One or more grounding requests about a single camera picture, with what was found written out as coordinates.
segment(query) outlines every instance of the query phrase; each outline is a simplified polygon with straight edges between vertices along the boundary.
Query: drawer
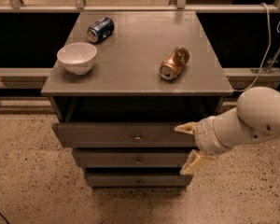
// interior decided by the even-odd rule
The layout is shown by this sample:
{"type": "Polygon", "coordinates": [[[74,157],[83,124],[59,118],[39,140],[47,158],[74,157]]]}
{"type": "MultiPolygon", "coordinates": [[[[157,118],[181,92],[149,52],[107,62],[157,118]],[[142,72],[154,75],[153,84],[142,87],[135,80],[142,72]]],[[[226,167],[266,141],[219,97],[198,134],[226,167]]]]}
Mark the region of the drawer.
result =
{"type": "Polygon", "coordinates": [[[189,148],[73,149],[80,167],[181,167],[189,148]]]}
{"type": "Polygon", "coordinates": [[[52,129],[64,147],[194,147],[193,136],[175,132],[176,125],[69,122],[52,129]]]}
{"type": "Polygon", "coordinates": [[[185,187],[191,175],[177,173],[87,173],[86,180],[91,187],[185,187]]]}

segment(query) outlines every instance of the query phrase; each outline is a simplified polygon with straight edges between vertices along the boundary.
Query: soda can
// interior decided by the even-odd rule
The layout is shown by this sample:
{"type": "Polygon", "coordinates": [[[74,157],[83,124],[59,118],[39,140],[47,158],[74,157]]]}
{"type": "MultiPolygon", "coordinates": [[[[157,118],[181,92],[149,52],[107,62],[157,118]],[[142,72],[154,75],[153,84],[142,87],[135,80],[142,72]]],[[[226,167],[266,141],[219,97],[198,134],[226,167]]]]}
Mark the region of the soda can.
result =
{"type": "Polygon", "coordinates": [[[161,77],[167,80],[174,79],[184,69],[189,60],[189,52],[184,48],[176,48],[160,67],[161,77]]]}
{"type": "Polygon", "coordinates": [[[109,37],[114,31],[114,22],[108,17],[96,21],[87,30],[88,39],[93,43],[98,43],[109,37]]]}

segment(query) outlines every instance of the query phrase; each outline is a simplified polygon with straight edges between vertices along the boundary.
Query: gray tabletop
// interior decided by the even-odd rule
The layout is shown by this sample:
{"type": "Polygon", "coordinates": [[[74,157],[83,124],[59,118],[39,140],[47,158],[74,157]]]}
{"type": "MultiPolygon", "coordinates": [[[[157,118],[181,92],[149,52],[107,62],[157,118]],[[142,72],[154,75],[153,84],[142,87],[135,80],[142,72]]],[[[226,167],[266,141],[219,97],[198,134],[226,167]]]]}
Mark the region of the gray tabletop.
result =
{"type": "Polygon", "coordinates": [[[98,53],[92,70],[78,76],[56,62],[42,90],[43,95],[232,94],[231,85],[195,12],[82,12],[66,44],[90,42],[86,34],[88,27],[105,16],[115,23],[115,31],[95,45],[98,53]],[[162,61],[180,46],[190,54],[186,68],[174,80],[161,78],[162,61]]]}

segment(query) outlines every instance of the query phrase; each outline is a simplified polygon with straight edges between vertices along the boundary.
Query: white bowl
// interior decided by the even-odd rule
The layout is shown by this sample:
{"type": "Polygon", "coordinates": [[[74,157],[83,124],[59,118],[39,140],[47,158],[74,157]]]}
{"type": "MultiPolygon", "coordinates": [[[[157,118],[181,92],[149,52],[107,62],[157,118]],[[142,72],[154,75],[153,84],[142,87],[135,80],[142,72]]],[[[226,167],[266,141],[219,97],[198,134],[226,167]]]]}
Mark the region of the white bowl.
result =
{"type": "Polygon", "coordinates": [[[77,75],[88,73],[94,66],[96,47],[89,43],[77,42],[61,48],[57,53],[59,65],[77,75]]]}

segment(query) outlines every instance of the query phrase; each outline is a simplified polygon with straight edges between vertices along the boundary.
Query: granite floor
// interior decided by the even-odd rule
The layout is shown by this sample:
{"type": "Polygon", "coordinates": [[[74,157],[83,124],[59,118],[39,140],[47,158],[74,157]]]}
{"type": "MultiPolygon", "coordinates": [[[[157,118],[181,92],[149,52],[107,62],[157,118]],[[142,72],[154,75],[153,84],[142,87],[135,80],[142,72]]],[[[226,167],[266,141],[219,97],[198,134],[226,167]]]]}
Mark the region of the granite floor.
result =
{"type": "Polygon", "coordinates": [[[218,157],[186,189],[92,189],[54,122],[46,100],[3,101],[0,211],[9,223],[280,223],[280,138],[218,157]]]}

